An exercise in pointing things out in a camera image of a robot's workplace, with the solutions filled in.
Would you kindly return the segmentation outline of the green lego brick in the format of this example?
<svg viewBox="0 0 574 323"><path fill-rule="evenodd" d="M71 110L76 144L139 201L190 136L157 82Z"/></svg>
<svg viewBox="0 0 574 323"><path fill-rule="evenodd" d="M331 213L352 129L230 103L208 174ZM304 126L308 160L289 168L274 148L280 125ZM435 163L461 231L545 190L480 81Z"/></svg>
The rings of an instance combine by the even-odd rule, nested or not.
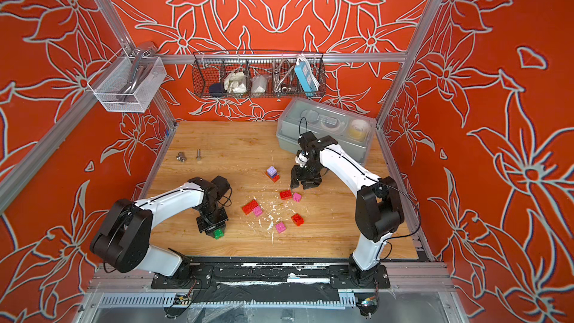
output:
<svg viewBox="0 0 574 323"><path fill-rule="evenodd" d="M221 239L224 237L224 231L222 229L217 229L213 232L213 237L215 239Z"/></svg>

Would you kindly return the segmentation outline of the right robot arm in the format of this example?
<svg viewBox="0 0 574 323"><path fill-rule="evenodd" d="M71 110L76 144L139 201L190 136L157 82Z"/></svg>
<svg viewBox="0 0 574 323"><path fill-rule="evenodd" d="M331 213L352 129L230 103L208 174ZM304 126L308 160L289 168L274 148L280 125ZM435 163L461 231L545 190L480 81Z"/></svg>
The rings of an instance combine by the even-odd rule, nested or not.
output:
<svg viewBox="0 0 574 323"><path fill-rule="evenodd" d="M315 137L305 132L298 139L295 165L291 169L291 188L304 190L322 183L322 172L334 173L353 193L355 223L360 239L350 257L350 266L361 277L375 271L381 251L404 222L400 192L391 177L371 173L351 158L330 137Z"/></svg>

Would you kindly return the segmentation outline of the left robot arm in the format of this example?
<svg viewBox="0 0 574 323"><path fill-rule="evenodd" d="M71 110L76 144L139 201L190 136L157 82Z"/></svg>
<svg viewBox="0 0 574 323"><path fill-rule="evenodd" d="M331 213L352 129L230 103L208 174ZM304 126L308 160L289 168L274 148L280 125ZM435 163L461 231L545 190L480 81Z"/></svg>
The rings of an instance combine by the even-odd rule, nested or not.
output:
<svg viewBox="0 0 574 323"><path fill-rule="evenodd" d="M232 192L228 180L222 176L211 181L195 177L155 197L118 200L95 234L90 251L120 273L142 270L186 281L191 277L189 259L176 251L151 245L153 229L181 212L194 209L199 213L199 232L220 239L228 221L222 200L229 200Z"/></svg>

